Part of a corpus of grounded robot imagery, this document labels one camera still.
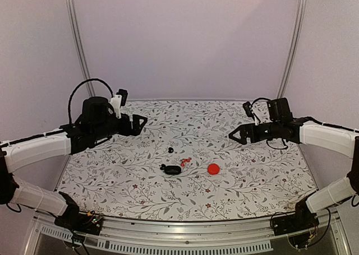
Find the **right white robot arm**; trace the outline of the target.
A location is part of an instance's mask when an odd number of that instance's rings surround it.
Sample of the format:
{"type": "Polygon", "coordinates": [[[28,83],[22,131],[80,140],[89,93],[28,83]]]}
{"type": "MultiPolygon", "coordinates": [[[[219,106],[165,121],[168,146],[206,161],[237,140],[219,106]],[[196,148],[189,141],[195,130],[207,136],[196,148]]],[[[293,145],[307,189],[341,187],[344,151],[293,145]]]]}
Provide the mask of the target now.
{"type": "Polygon", "coordinates": [[[228,137],[242,145],[281,139],[321,147],[352,160],[351,170],[345,177],[296,203],[290,226],[302,230],[311,222],[312,215],[358,195],[358,130],[320,122],[313,117],[295,118],[286,98],[267,100],[266,104],[269,122],[241,124],[228,137]]]}

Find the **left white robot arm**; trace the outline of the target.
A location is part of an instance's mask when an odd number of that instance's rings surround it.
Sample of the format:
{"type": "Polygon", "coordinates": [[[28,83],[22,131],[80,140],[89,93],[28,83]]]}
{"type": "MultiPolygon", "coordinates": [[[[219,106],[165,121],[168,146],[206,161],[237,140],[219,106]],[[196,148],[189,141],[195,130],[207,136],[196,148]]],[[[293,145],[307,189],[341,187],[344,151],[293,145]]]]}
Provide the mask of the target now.
{"type": "Polygon", "coordinates": [[[7,141],[1,144],[1,204],[13,203],[60,216],[71,229],[79,229],[84,221],[79,207],[70,196],[51,192],[14,177],[14,172],[57,156],[78,154],[92,149],[114,135],[138,136],[148,119],[137,114],[121,113],[122,95],[111,99],[92,97],[82,104],[75,122],[51,132],[7,141]]]}

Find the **red earbud charging case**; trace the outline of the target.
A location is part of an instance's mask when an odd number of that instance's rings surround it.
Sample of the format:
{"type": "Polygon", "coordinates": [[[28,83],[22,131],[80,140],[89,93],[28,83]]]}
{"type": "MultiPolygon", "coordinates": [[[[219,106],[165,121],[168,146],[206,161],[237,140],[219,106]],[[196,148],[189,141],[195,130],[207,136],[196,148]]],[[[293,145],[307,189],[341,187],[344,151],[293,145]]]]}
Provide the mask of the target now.
{"type": "Polygon", "coordinates": [[[220,172],[218,164],[212,163],[208,165],[207,171],[210,175],[217,175],[220,172]]]}

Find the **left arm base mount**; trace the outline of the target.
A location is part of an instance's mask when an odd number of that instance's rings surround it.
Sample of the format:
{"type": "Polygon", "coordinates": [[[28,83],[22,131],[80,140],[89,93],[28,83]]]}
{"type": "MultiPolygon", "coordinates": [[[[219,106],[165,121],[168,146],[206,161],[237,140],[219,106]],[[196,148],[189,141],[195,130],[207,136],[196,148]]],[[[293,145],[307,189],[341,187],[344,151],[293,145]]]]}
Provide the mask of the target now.
{"type": "Polygon", "coordinates": [[[103,225],[103,214],[95,211],[81,212],[77,203],[67,194],[59,193],[66,202],[64,213],[55,218],[54,224],[69,231],[100,235],[103,225]]]}

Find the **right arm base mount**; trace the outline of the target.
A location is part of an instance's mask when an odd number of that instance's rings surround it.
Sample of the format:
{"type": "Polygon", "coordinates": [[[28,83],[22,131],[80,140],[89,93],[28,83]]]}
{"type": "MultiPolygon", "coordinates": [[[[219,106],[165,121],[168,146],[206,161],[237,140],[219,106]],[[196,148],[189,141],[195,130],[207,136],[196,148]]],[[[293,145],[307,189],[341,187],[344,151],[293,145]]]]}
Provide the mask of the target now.
{"type": "Polygon", "coordinates": [[[316,214],[310,212],[305,201],[296,203],[293,214],[276,217],[273,215],[270,219],[270,227],[276,236],[314,228],[318,225],[319,220],[316,214]]]}

